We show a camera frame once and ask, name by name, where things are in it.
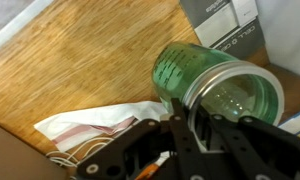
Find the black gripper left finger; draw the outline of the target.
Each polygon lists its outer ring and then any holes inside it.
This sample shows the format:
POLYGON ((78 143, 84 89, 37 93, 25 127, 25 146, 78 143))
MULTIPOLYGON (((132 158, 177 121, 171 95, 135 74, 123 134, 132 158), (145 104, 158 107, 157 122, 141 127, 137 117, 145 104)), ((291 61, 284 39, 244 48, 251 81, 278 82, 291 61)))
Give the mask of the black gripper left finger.
POLYGON ((199 151, 179 101, 167 120, 146 119, 129 128, 78 166, 79 180, 134 180, 167 151, 168 159, 149 180, 220 180, 212 161, 199 151))

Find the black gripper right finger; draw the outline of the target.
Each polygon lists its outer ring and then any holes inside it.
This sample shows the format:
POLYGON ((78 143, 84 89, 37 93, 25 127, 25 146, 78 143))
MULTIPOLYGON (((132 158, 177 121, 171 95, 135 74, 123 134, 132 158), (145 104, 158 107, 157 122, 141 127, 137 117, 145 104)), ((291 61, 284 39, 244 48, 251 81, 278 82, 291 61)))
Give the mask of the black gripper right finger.
POLYGON ((253 116, 231 122, 200 107, 194 114, 197 137, 208 151, 230 156, 241 180, 300 180, 300 137, 253 116))

